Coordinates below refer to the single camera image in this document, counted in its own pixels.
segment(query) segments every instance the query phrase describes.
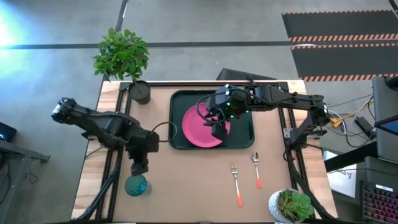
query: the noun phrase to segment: green leafy plant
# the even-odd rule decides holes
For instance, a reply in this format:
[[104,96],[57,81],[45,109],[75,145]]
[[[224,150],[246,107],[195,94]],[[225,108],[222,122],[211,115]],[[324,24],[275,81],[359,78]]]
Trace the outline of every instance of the green leafy plant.
[[292,222],[304,220],[313,214],[310,197],[292,190],[285,190],[279,194],[278,209]]
[[95,75],[109,77],[132,77],[134,81],[142,75],[142,67],[148,66],[148,48],[141,37],[125,30],[124,34],[110,28],[104,41],[98,45],[99,55],[94,56]]

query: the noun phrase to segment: orange handle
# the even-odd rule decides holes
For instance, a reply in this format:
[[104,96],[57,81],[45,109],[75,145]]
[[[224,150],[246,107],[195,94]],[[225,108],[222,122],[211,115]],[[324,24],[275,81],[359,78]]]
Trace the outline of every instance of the orange handle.
[[260,180],[260,178],[257,178],[257,188],[261,188],[261,180]]
[[242,203],[242,199],[241,199],[241,195],[240,195],[240,194],[238,194],[238,206],[239,206],[239,207],[242,207],[242,206],[243,206],[243,203]]

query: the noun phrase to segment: concrete floor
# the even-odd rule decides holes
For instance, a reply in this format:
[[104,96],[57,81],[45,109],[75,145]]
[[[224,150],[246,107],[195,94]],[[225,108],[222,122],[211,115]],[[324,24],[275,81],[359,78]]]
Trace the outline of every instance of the concrete floor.
[[[122,0],[0,0],[0,45],[94,44],[115,27]],[[390,9],[388,0],[130,0],[123,29],[147,42],[287,40],[280,14],[292,11]],[[298,79],[289,47],[150,49],[146,80],[214,80],[223,67]],[[40,177],[22,186],[9,223],[67,221],[78,186],[87,141],[80,129],[53,122],[63,96],[95,108],[101,77],[93,75],[96,49],[0,50],[0,120],[17,128],[15,143],[50,154]],[[307,83],[330,105],[372,92],[370,81]],[[333,108],[349,113],[367,99]],[[367,112],[363,112],[372,122]],[[350,130],[359,132],[357,127]],[[353,144],[363,139],[353,138]],[[323,147],[346,152],[344,137],[328,133]],[[338,207],[341,217],[349,217]]]

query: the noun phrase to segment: plant pot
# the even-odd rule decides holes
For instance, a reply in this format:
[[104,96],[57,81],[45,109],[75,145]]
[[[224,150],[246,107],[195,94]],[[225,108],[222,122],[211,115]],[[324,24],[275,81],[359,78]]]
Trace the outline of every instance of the plant pot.
[[150,102],[150,86],[143,80],[132,83],[129,87],[129,96],[141,105]]
[[[279,194],[284,192],[285,190],[291,190],[294,192],[297,192],[294,189],[284,189],[284,190],[278,190],[277,192],[273,193],[271,197],[269,197],[268,201],[268,209],[271,215],[278,221],[283,222],[283,223],[292,223],[292,221],[288,220],[283,216],[283,214],[279,211],[278,209],[278,200],[279,200]],[[303,220],[296,221],[294,223],[301,223]]]

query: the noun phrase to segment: orange-handled fork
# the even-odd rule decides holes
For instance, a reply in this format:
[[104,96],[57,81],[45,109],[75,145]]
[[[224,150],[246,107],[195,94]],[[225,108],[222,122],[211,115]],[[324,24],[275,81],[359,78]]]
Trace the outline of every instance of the orange-handled fork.
[[257,175],[257,188],[261,188],[261,180],[260,180],[260,176],[259,176],[259,169],[257,168],[257,164],[259,162],[259,154],[258,153],[254,153],[253,154],[253,162],[254,165],[256,166],[256,175]]
[[239,193],[239,187],[238,187],[238,165],[232,164],[231,170],[232,170],[232,175],[234,175],[234,178],[235,178],[236,197],[238,200],[238,206],[242,207],[242,205],[243,205],[242,198],[241,198],[241,194]]

